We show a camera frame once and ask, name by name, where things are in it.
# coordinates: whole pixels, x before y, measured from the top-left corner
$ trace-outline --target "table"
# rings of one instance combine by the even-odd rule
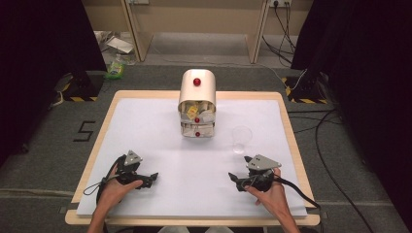
[[[109,123],[113,116],[116,105],[122,98],[179,98],[179,91],[145,91],[145,90],[124,90],[119,91],[110,106],[108,114],[103,122],[101,131],[97,137],[94,148],[90,154],[90,158],[85,167],[85,171],[79,182],[79,186],[72,199],[72,204],[76,205],[80,202],[83,190],[86,188],[90,171],[96,160],[97,153],[102,145],[105,133],[107,132]],[[313,199],[313,194],[305,173],[305,169],[297,148],[295,138],[292,133],[292,127],[286,112],[285,104],[282,100],[282,96],[276,92],[228,92],[218,91],[217,99],[245,99],[245,100],[277,100],[281,110],[281,118],[284,124],[285,133],[287,136],[288,144],[292,154],[292,160],[296,171],[298,183],[301,190],[310,198]],[[300,217],[296,219],[298,225],[316,225],[320,221],[319,215],[308,214],[306,217]],[[66,222],[69,224],[89,224],[90,217],[80,217],[76,215],[76,210],[69,210],[66,214]],[[187,217],[187,218],[170,218],[170,217],[109,217],[107,219],[108,224],[117,225],[186,225],[186,226],[272,226],[279,225],[279,222],[274,218],[247,218],[247,217],[231,217],[231,218],[209,218],[209,217]]]

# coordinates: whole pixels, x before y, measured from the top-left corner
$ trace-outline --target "hand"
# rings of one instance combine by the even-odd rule
[[[127,192],[135,189],[136,187],[142,185],[142,181],[135,181],[133,183],[129,184],[121,184],[119,183],[116,179],[111,179],[106,183],[105,188],[103,189],[99,202],[97,204],[97,208],[103,208],[107,211],[112,210],[118,202],[123,199],[123,197],[127,194]]]
[[[115,171],[116,167],[111,171],[110,175],[113,176]],[[101,233],[103,231],[104,219],[110,210],[112,210],[112,208],[114,208],[118,202],[123,199],[127,192],[142,184],[142,181],[135,181],[133,183],[123,185],[116,179],[109,180],[100,195],[99,202],[97,203],[96,210],[93,213],[87,233]]]
[[[278,168],[274,168],[273,172],[275,176],[281,177],[281,170]],[[299,232],[289,209],[285,189],[281,183],[273,182],[266,192],[260,192],[252,186],[246,186],[245,188],[257,198],[257,206],[262,204],[270,214],[280,221],[285,232]]]

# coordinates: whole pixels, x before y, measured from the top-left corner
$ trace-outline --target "wall socket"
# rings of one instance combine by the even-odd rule
[[[287,3],[289,3],[289,5],[291,5],[292,4],[292,0],[277,0],[278,1],[278,8],[286,8],[286,6],[287,6]],[[270,7],[275,7],[275,0],[269,0],[269,6]]]

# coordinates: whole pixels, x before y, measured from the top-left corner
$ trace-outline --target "cable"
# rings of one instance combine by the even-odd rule
[[[292,62],[291,62],[289,59],[287,59],[285,56],[283,56],[283,55],[281,54],[281,52],[288,53],[288,54],[293,54],[293,53],[288,52],[288,51],[283,51],[283,50],[277,49],[277,48],[273,47],[272,45],[270,45],[269,43],[267,43],[266,39],[264,39],[263,36],[262,36],[261,38],[263,39],[264,43],[266,43],[266,45],[269,47],[269,49],[270,49],[273,53],[275,53],[276,55],[278,55],[279,58],[282,58],[282,59],[284,59],[285,61],[287,61],[288,63],[292,64]]]
[[[275,2],[274,2],[275,16],[276,16],[276,18],[278,18],[279,23],[281,24],[282,30],[283,30],[283,32],[284,32],[284,37],[283,37],[283,39],[282,39],[281,45],[280,45],[280,47],[279,47],[279,50],[282,50],[282,45],[283,45],[283,43],[284,43],[284,41],[285,41],[285,39],[286,39],[286,40],[289,42],[289,45],[290,45],[291,50],[292,50],[292,53],[294,53],[295,45],[293,44],[293,42],[292,42],[292,40],[291,40],[291,36],[290,36],[290,32],[289,32],[289,24],[290,24],[290,20],[291,20],[291,5],[289,4],[289,2],[285,3],[285,5],[286,5],[286,14],[287,14],[287,16],[286,16],[286,27],[284,26],[283,22],[281,21],[279,15],[278,15],[278,12],[277,12],[278,5],[279,5],[279,2],[278,2],[278,1],[275,1]],[[279,62],[280,62],[283,66],[289,67],[288,65],[285,65],[285,64],[282,62],[281,58],[282,58],[282,57],[279,56]]]
[[[360,216],[360,218],[363,220],[364,224],[366,225],[366,227],[368,228],[369,232],[373,233],[372,228],[370,227],[369,223],[367,222],[366,218],[363,216],[363,214],[361,213],[361,211],[358,209],[358,207],[355,205],[355,203],[351,200],[351,198],[345,193],[345,191],[342,189],[342,187],[339,185],[339,183],[336,181],[336,179],[334,178],[334,176],[331,174],[331,172],[329,171],[329,169],[326,166],[324,157],[321,153],[320,147],[319,147],[319,140],[318,140],[318,136],[319,136],[319,128],[321,126],[321,124],[324,122],[325,118],[327,118],[327,116],[329,114],[331,114],[332,112],[334,112],[335,110],[331,110],[329,111],[327,114],[324,115],[324,117],[321,119],[321,121],[318,123],[318,125],[316,126],[316,131],[315,131],[315,143],[316,143],[316,150],[318,151],[318,155],[319,158],[322,161],[322,164],[324,165],[327,174],[329,175],[330,179],[333,181],[333,183],[336,185],[336,187],[339,189],[339,191],[345,196],[345,198],[348,200],[348,202],[351,204],[351,206],[355,209],[355,211],[358,213],[358,215]]]

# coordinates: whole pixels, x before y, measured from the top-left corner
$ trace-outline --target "white plastic cup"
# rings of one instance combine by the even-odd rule
[[[244,125],[233,128],[233,152],[242,154],[245,151],[246,145],[252,140],[252,137],[252,130]]]

